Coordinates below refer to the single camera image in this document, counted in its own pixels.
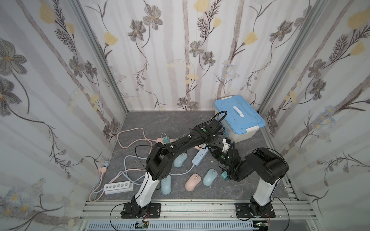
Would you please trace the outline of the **blue power strip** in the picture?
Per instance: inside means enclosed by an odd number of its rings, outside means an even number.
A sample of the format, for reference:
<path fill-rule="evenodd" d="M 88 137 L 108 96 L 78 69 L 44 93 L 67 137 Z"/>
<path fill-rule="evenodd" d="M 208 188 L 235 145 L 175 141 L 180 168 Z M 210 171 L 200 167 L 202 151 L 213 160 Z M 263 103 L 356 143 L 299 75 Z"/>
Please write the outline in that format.
<path fill-rule="evenodd" d="M 195 155 L 195 157 L 192 159 L 192 164 L 195 166 L 198 166 L 208 153 L 209 153 L 209 149 L 207 147 L 201 148 L 198 151 L 198 153 Z"/>

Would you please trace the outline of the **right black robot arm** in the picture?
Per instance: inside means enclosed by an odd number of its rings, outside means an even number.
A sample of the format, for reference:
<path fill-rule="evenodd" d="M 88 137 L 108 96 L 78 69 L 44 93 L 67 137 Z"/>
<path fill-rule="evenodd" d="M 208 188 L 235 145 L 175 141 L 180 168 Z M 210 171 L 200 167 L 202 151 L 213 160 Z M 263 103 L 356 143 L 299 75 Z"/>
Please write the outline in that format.
<path fill-rule="evenodd" d="M 224 166 L 226 179 L 240 182 L 252 173 L 259 176 L 259 183 L 250 201 L 235 204 L 237 218 L 242 221 L 269 216 L 274 218 L 272 194 L 289 170 L 287 162 L 272 149 L 264 147 L 254 149 L 242 160 L 235 142 L 225 139 L 223 145 L 223 148 L 207 147 L 219 164 Z"/>

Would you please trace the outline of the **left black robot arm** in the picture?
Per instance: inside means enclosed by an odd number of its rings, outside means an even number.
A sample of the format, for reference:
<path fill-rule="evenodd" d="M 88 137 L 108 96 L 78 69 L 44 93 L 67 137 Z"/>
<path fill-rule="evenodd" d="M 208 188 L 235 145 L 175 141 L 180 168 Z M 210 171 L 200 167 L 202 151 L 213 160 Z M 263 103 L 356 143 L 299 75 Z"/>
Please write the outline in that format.
<path fill-rule="evenodd" d="M 157 185 L 170 174 L 174 160 L 193 147 L 203 144 L 216 146 L 222 127 L 221 122 L 213 118 L 194 127 L 183 138 L 166 144 L 158 142 L 152 146 L 145 162 L 144 181 L 131 202 L 124 205 L 121 217 L 123 219 L 145 217 Z"/>

